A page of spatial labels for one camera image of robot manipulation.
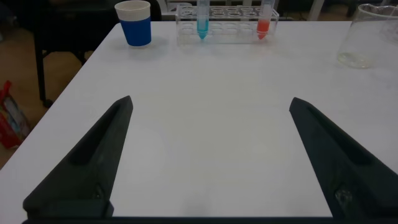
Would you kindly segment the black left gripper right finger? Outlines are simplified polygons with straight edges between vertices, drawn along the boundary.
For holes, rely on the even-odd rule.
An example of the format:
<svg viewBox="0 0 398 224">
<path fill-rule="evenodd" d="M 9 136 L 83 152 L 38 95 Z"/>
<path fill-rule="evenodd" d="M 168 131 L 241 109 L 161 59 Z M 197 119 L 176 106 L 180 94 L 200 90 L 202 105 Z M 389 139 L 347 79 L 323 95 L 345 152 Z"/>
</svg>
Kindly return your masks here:
<svg viewBox="0 0 398 224">
<path fill-rule="evenodd" d="M 289 108 L 335 218 L 397 217 L 397 174 L 307 101 Z"/>
</svg>

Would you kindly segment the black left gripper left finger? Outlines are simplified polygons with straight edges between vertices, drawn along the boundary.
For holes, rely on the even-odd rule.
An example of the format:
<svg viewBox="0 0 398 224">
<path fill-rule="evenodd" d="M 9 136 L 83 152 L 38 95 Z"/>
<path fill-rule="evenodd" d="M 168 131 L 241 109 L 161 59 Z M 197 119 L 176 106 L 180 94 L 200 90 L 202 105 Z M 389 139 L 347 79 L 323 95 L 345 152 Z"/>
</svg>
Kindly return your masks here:
<svg viewBox="0 0 398 224">
<path fill-rule="evenodd" d="M 133 111 L 130 96 L 115 101 L 25 198 L 29 218 L 108 218 L 114 180 Z"/>
</svg>

